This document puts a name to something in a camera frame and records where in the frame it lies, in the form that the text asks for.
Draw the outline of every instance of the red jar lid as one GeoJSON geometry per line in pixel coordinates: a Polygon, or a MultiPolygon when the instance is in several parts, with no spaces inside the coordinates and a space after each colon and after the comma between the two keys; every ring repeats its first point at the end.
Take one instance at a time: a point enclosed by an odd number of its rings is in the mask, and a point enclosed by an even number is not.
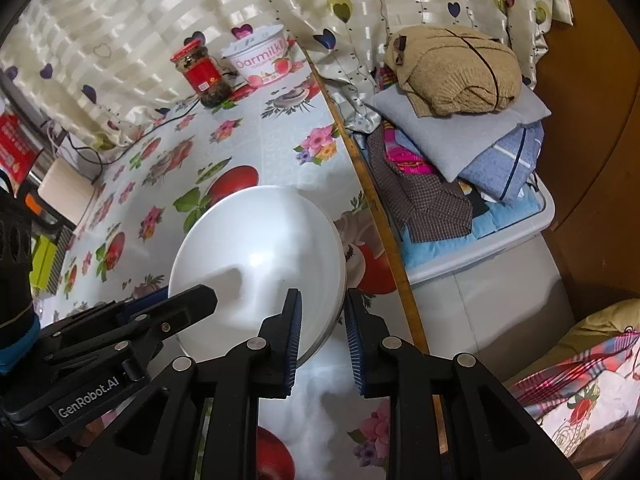
{"type": "Polygon", "coordinates": [[[187,54],[190,54],[192,51],[196,50],[201,45],[202,45],[202,40],[199,38],[197,40],[191,41],[191,43],[187,43],[187,45],[183,49],[179,50],[173,56],[171,56],[171,62],[178,61],[180,58],[186,56],[187,54]]]}

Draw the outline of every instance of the pink fabric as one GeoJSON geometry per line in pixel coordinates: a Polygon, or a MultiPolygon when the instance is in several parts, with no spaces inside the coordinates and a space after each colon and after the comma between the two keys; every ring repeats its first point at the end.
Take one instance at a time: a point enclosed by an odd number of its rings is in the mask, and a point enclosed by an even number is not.
{"type": "Polygon", "coordinates": [[[616,371],[631,358],[640,332],[630,331],[515,383],[510,392],[533,418],[567,402],[604,370],[616,371]]]}
{"type": "Polygon", "coordinates": [[[385,158],[387,162],[395,164],[403,173],[430,174],[435,168],[424,158],[410,152],[396,143],[396,129],[390,124],[385,125],[385,158]]]}

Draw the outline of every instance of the curtain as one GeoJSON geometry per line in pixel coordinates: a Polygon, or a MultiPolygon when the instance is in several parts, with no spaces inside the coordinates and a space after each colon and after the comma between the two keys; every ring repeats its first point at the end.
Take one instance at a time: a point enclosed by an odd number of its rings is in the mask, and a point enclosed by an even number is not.
{"type": "Polygon", "coordinates": [[[569,0],[32,0],[0,48],[0,67],[63,128],[108,152],[193,93],[169,61],[187,39],[203,34],[224,68],[220,51],[235,28],[282,23],[347,126],[372,131],[379,119],[362,99],[374,92],[370,72],[390,32],[416,23],[476,28],[510,44],[534,85],[552,19],[571,23],[569,0]]]}

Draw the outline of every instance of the beige knitted sweater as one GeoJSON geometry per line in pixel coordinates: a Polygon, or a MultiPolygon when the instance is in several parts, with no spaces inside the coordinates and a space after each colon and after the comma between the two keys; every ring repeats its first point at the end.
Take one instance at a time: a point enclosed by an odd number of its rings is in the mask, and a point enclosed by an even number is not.
{"type": "Polygon", "coordinates": [[[398,84],[418,117],[504,110],[520,95],[522,76],[516,55],[507,46],[471,28],[457,25],[404,28],[391,38],[385,61],[396,73],[398,84]],[[406,46],[404,61],[396,65],[398,53],[394,41],[399,36],[406,36],[406,46]]]}

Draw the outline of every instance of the table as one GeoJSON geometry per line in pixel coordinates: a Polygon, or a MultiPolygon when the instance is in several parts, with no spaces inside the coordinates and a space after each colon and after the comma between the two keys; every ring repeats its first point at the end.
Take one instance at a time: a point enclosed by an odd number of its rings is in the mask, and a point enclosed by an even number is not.
{"type": "MultiPolygon", "coordinates": [[[[294,187],[334,220],[348,286],[366,294],[391,333],[411,340],[350,155],[318,81],[296,52],[289,75],[236,92],[218,109],[193,98],[179,103],[104,172],[44,324],[167,285],[186,232],[211,203],[244,187],[275,184],[294,187]]],[[[167,341],[150,371],[179,353],[167,341]]],[[[358,396],[341,324],[298,369],[289,399],[260,402],[260,425],[290,450],[299,479],[384,478],[388,400],[358,396]]]]}

